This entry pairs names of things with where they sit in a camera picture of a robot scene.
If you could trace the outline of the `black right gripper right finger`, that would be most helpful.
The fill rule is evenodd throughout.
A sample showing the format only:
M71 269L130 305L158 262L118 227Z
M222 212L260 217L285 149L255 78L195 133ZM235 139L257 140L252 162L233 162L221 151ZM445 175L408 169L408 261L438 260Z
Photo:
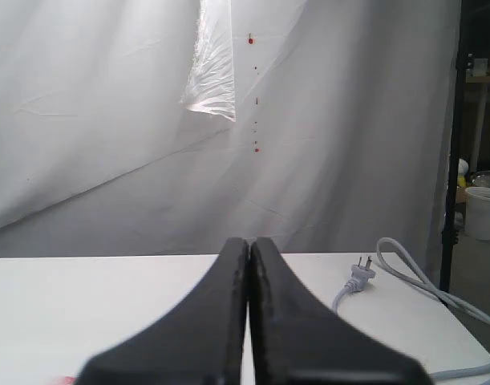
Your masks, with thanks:
M415 359L341 319L267 237L249 257L249 324L258 384L429 384Z

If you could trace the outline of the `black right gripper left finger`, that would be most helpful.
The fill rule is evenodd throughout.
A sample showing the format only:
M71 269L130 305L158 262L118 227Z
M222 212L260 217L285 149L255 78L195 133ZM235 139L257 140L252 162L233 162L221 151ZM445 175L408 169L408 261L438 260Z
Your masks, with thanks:
M161 319L89 359L78 384L239 384L249 245L230 238L204 277Z

